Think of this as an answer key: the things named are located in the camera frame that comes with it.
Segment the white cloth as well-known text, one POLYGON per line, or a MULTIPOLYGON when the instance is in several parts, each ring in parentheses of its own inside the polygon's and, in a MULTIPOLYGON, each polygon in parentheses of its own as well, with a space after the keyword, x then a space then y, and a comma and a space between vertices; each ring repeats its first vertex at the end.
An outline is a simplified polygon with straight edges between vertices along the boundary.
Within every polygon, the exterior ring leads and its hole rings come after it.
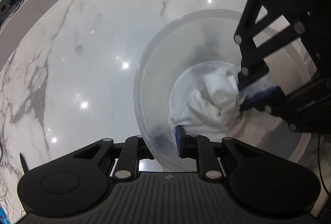
POLYGON ((202 76, 170 122, 173 127, 182 125, 187 134, 200 134, 212 142, 233 137, 259 147, 282 120, 254 108, 240 112, 240 106, 244 100, 272 86, 268 77, 264 77, 239 91, 236 72, 227 67, 218 68, 202 76))

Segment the clear plastic bowl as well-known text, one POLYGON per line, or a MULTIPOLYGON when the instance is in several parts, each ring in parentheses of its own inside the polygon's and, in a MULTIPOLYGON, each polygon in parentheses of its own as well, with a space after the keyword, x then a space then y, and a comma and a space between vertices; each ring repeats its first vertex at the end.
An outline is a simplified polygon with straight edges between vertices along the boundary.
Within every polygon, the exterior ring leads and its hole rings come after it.
POLYGON ((194 160, 178 156, 177 125, 213 142, 231 136, 292 162, 309 144, 309 133, 291 132, 269 111, 239 111, 244 100, 273 86, 288 94, 310 80, 307 54, 295 40, 266 58, 267 75, 239 89, 241 53, 232 35, 240 18, 231 10, 187 14, 162 29, 140 59, 133 90, 136 119, 166 171, 195 169, 194 160))

